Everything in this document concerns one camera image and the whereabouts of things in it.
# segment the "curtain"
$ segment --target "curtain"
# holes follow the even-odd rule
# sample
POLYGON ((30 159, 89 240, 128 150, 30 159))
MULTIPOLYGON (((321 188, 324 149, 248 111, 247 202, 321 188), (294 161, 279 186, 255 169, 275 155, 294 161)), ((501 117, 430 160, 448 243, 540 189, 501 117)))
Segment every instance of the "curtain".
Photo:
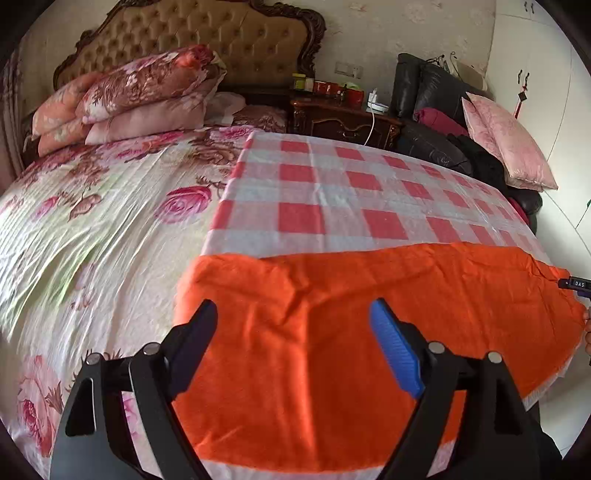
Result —
POLYGON ((24 170, 20 122, 21 45, 12 52, 0 78, 0 194, 24 170))

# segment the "white floor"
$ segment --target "white floor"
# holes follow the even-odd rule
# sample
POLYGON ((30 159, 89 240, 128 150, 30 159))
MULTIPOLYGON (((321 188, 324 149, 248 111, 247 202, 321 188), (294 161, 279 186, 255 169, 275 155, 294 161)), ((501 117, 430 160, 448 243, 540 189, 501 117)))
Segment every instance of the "white floor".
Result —
POLYGON ((540 400, 542 429, 564 456, 591 414, 591 367, 581 347, 564 378, 559 378, 540 400))

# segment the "blue gripper pad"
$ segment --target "blue gripper pad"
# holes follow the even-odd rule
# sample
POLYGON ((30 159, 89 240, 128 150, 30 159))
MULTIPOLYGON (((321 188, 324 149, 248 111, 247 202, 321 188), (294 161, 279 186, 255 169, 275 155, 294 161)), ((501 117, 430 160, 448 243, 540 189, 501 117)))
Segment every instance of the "blue gripper pad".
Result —
POLYGON ((396 321, 379 300, 372 302, 369 308, 369 322, 398 386, 418 399, 425 390, 420 363, 396 321))

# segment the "metal bolt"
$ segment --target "metal bolt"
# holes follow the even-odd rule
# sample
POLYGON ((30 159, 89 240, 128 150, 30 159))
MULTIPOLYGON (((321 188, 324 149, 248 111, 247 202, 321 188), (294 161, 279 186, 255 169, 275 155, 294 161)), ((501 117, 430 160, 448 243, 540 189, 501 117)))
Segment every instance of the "metal bolt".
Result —
POLYGON ((102 358, 103 356, 100 353, 91 353, 86 357, 86 363, 88 365, 96 365, 102 358))
POLYGON ((431 350, 431 353, 441 355, 445 351, 445 346, 439 342, 431 342, 429 343, 429 350, 431 350))
POLYGON ((156 355, 160 351, 158 342, 151 342, 144 347, 144 355, 156 355))
POLYGON ((500 364, 503 361, 503 357, 501 357, 499 352, 490 352, 488 359, 494 364, 500 364))

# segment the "floral wallpaper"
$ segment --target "floral wallpaper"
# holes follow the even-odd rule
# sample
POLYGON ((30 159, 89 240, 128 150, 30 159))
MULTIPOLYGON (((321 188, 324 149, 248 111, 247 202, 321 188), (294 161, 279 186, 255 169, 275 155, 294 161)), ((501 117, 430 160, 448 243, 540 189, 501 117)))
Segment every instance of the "floral wallpaper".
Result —
MULTIPOLYGON (((427 59, 455 51, 460 60, 483 71, 488 63, 496 0, 284 2, 315 9, 326 20, 316 76, 335 82, 354 81, 366 92, 377 87, 385 103, 392 93, 399 53, 427 59), (336 74, 337 61, 362 66, 362 78, 336 74)), ((82 31, 98 27, 115 4, 116 0, 56 0, 39 17, 24 40, 24 115, 51 95, 53 72, 72 53, 82 31)))

